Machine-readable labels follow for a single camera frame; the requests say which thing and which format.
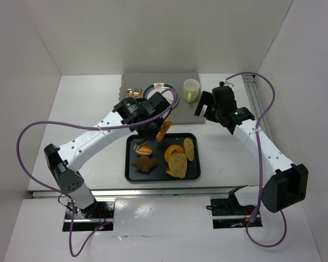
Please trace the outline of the baguette slice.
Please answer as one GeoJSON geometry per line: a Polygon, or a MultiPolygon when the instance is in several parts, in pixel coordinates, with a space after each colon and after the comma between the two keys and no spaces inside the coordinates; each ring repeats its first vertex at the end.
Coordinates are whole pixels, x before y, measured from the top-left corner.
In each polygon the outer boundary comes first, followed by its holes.
{"type": "Polygon", "coordinates": [[[171,127],[171,125],[172,125],[172,122],[171,121],[164,121],[163,125],[159,129],[159,132],[158,132],[158,134],[156,136],[156,141],[157,142],[161,142],[162,141],[162,139],[166,135],[166,133],[169,130],[169,128],[171,127]]]}

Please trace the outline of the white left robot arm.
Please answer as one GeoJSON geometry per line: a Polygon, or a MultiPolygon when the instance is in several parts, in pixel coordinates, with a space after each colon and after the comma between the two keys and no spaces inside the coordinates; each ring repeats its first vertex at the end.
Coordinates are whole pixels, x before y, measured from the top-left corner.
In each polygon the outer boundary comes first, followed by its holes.
{"type": "Polygon", "coordinates": [[[161,94],[150,99],[125,98],[93,130],[64,145],[49,144],[44,148],[48,168],[60,191],[74,200],[86,218],[93,216],[99,205],[80,168],[100,150],[133,131],[143,140],[154,140],[164,123],[159,114],[167,112],[169,106],[161,94]]]}

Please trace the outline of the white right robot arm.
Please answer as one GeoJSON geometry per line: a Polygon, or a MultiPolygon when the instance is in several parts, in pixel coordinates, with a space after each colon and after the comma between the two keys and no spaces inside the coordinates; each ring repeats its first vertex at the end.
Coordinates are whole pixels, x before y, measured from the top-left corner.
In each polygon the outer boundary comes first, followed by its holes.
{"type": "Polygon", "coordinates": [[[204,118],[222,125],[241,141],[259,162],[259,186],[246,186],[235,192],[239,203],[263,204],[279,212],[306,197],[308,169],[285,156],[263,132],[246,107],[239,108],[232,88],[223,82],[211,92],[203,91],[195,115],[206,106],[204,118]]]}

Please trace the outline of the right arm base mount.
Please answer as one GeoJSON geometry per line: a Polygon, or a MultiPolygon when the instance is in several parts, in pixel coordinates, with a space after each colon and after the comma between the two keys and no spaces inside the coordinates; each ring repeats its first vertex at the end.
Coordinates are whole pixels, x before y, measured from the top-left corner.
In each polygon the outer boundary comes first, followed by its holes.
{"type": "Polygon", "coordinates": [[[228,193],[227,198],[211,199],[206,209],[212,213],[213,229],[245,228],[255,205],[240,204],[235,193],[237,187],[228,193]]]}

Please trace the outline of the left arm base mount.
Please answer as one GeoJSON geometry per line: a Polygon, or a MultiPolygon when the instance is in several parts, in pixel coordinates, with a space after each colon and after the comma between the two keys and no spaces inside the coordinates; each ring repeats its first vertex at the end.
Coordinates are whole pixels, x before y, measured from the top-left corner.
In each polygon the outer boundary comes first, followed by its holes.
{"type": "Polygon", "coordinates": [[[114,199],[102,199],[99,201],[96,210],[91,215],[83,214],[76,204],[73,208],[72,201],[70,199],[67,200],[65,196],[60,195],[57,201],[66,208],[62,227],[63,232],[69,231],[72,219],[72,231],[86,232],[93,231],[95,228],[98,231],[113,231],[114,199]]]}

